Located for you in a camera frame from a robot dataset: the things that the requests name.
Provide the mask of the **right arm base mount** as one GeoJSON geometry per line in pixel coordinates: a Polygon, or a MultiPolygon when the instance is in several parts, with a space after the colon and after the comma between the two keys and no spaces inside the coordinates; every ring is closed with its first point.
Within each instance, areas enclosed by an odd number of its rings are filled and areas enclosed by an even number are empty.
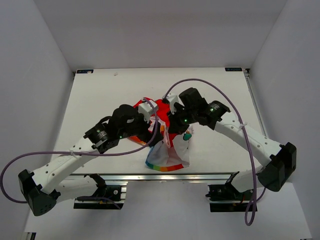
{"type": "Polygon", "coordinates": [[[257,177],[250,171],[232,173],[222,184],[209,184],[205,197],[210,212],[255,214],[258,210],[255,187],[258,186],[257,177]]]}

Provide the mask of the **colourful children's zip jacket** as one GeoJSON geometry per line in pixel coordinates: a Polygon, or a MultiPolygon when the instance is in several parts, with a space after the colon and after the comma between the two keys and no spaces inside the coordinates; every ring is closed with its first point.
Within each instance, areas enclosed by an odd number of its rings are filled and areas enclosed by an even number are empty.
{"type": "Polygon", "coordinates": [[[187,168],[190,165],[193,127],[189,126],[181,134],[169,133],[170,121],[167,116],[167,113],[170,112],[169,105],[163,103],[161,99],[154,101],[149,98],[148,100],[157,105],[157,117],[160,123],[158,130],[163,140],[150,147],[145,159],[146,166],[159,172],[171,172],[187,168]]]}

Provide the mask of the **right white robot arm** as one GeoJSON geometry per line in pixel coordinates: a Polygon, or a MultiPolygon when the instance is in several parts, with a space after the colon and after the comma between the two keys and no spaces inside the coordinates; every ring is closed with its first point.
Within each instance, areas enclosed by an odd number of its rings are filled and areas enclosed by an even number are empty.
{"type": "Polygon", "coordinates": [[[253,186],[279,192],[297,167],[297,148],[291,142],[281,144],[250,126],[223,103],[208,103],[199,91],[190,87],[179,95],[168,93],[163,101],[169,104],[169,132],[182,133],[191,124],[198,123],[233,140],[247,150],[260,166],[250,171],[234,173],[227,181],[226,195],[236,200],[253,186]]]}

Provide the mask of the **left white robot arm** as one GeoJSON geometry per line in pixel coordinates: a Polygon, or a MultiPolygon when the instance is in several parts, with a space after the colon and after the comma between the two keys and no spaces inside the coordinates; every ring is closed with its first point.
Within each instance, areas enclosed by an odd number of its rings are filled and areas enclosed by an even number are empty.
{"type": "Polygon", "coordinates": [[[154,125],[153,130],[149,130],[151,117],[157,116],[157,110],[152,100],[136,107],[122,104],[111,116],[103,117],[87,130],[68,151],[55,152],[57,157],[40,168],[21,171],[18,174],[20,191],[33,215],[42,216],[65,200],[103,198],[107,185],[98,174],[89,174],[80,180],[67,180],[67,177],[89,161],[107,156],[106,152],[120,140],[141,137],[151,144],[159,129],[154,125]]]}

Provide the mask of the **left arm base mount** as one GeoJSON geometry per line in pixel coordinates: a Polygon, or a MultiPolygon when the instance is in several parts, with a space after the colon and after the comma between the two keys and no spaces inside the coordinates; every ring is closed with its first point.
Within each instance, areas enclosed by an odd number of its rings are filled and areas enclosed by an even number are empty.
{"type": "Polygon", "coordinates": [[[97,189],[90,196],[80,196],[73,208],[81,210],[121,210],[126,199],[126,185],[109,184],[98,174],[85,175],[94,180],[97,189]]]}

